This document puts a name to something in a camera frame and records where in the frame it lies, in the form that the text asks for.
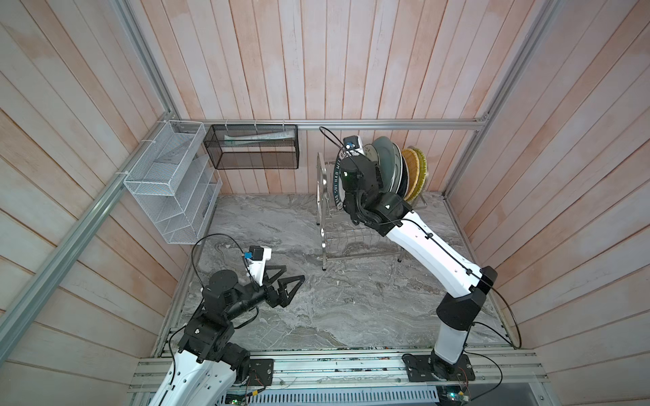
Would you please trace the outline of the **white plate with text rim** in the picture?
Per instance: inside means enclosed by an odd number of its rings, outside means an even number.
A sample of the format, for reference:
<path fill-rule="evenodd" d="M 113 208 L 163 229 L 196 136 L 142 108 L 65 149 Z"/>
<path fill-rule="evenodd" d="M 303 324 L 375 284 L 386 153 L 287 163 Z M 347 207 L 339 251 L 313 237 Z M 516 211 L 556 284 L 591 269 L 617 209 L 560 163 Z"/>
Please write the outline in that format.
<path fill-rule="evenodd" d="M 341 172 L 340 172 L 341 161 L 338 158 L 333 166 L 333 199 L 334 204 L 338 210 L 342 210 L 344 207 L 345 201 L 345 190 L 342 186 Z"/>

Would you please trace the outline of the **dark teal ceramic plate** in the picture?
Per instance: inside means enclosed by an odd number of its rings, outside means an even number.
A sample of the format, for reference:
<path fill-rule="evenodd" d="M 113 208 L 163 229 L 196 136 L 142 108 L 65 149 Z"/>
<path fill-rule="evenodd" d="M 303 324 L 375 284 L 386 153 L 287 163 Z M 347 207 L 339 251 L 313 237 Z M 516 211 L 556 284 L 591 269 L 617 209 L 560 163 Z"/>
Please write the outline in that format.
<path fill-rule="evenodd" d="M 392 193 L 394 182 L 394 149 L 393 142 L 386 136 L 381 136 L 374 140 L 372 144 L 377 149 L 379 156 L 379 167 L 384 183 L 384 191 Z"/>

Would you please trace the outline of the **orange woven bamboo plate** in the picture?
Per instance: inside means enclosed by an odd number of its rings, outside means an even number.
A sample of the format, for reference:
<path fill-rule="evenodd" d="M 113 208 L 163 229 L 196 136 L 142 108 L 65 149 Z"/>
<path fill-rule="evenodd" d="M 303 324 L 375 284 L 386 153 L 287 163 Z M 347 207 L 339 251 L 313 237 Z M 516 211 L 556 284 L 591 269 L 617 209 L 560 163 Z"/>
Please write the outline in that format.
<path fill-rule="evenodd" d="M 417 180 L 420 175 L 420 157 L 417 152 L 412 148 L 406 148 L 402 151 L 402 156 L 406 162 L 408 169 L 408 188 L 406 191 L 405 199 L 408 201 L 416 189 Z"/>

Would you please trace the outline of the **yellow green woven plate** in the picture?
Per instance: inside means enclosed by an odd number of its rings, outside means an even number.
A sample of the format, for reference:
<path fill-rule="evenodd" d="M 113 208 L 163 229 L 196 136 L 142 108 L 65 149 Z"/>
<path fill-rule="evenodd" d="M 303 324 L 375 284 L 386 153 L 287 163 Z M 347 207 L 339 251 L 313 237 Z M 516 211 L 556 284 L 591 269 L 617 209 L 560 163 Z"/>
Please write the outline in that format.
<path fill-rule="evenodd" d="M 420 149 L 411 146 L 411 150 L 416 153 L 419 162 L 419 173 L 416 179 L 416 187 L 411 194 L 411 198 L 409 199 L 410 203 L 414 203 L 416 198 L 418 198 L 418 196 L 423 192 L 424 185 L 428 177 L 428 161 Z"/>

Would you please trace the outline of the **black round plate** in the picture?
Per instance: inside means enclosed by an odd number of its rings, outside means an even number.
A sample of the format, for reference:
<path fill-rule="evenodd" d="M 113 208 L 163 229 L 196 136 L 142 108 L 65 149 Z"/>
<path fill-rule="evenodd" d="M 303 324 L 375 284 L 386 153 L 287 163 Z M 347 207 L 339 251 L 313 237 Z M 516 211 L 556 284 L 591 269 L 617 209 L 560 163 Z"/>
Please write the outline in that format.
<path fill-rule="evenodd" d="M 408 165 L 406 164 L 406 159 L 404 157 L 401 157 L 401 162 L 402 162 L 402 170 L 401 170 L 401 178 L 399 183 L 398 195 L 401 198 L 406 199 L 406 194 L 409 189 L 409 172 L 408 172 Z"/>

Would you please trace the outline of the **cream floral plate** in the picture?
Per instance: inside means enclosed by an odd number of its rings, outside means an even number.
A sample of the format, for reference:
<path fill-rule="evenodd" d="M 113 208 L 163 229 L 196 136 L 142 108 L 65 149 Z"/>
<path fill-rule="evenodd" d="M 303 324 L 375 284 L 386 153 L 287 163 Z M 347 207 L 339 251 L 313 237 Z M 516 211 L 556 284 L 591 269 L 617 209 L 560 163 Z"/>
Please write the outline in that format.
<path fill-rule="evenodd" d="M 373 144 L 364 145 L 363 151 L 365 157 L 367 157 L 370 161 L 379 163 L 379 156 L 377 153 L 377 149 Z"/>

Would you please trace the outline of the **orange sunburst plate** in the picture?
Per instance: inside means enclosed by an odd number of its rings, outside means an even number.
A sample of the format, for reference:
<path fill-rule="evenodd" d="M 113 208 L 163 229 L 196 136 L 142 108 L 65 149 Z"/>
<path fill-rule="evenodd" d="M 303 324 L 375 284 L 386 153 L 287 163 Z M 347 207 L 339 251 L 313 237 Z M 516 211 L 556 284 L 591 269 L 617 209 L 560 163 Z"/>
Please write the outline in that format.
<path fill-rule="evenodd" d="M 401 154 L 401 150 L 399 147 L 397 147 L 396 144 L 393 144 L 393 149 L 394 149 L 394 182 L 392 185 L 392 192 L 394 194 L 399 194 L 399 188 L 401 185 L 401 180 L 402 180 L 402 172 L 403 172 L 403 157 Z"/>

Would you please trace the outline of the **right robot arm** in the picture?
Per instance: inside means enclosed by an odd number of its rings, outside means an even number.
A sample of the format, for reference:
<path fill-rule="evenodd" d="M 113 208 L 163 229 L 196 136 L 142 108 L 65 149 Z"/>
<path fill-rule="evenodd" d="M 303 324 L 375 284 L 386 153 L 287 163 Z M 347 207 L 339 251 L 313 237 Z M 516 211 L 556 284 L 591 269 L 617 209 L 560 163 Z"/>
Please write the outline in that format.
<path fill-rule="evenodd" d="M 417 259 L 446 290 L 436 313 L 441 321 L 431 363 L 452 367 L 465 347 L 472 324 L 494 286 L 497 272 L 479 267 L 429 228 L 404 199 L 382 192 L 378 165 L 364 155 L 344 158 L 340 181 L 344 210 Z"/>

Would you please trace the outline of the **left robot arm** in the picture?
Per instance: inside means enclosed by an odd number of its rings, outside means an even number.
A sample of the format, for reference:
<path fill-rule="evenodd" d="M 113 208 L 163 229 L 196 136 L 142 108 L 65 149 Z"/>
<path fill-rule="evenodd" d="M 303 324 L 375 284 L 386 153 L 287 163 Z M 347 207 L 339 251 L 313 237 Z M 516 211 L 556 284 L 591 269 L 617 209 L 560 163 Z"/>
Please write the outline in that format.
<path fill-rule="evenodd" d="M 211 275 L 151 405 L 215 405 L 234 384 L 247 383 L 251 353 L 230 342 L 233 320 L 262 303 L 287 307 L 306 281 L 304 275 L 284 277 L 285 266 L 274 268 L 278 272 L 261 285 L 241 284 L 232 270 Z"/>

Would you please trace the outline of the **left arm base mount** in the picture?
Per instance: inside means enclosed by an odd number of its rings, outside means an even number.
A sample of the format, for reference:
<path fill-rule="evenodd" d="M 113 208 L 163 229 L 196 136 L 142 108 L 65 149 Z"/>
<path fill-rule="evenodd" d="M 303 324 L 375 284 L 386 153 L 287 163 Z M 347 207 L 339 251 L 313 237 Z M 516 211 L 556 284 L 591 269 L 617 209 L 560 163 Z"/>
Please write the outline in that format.
<path fill-rule="evenodd" d="M 237 381 L 244 385 L 267 387 L 274 378 L 273 359 L 246 359 L 237 370 Z"/>

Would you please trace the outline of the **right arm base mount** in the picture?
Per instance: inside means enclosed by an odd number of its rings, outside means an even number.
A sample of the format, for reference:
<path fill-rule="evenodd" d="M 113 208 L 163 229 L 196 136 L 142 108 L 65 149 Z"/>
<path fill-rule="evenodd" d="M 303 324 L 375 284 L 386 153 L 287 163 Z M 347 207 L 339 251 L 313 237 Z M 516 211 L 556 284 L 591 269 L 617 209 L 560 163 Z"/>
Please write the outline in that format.
<path fill-rule="evenodd" d="M 437 355 L 402 355 L 409 382 L 472 382 L 476 380 L 473 366 L 467 354 L 450 365 Z"/>

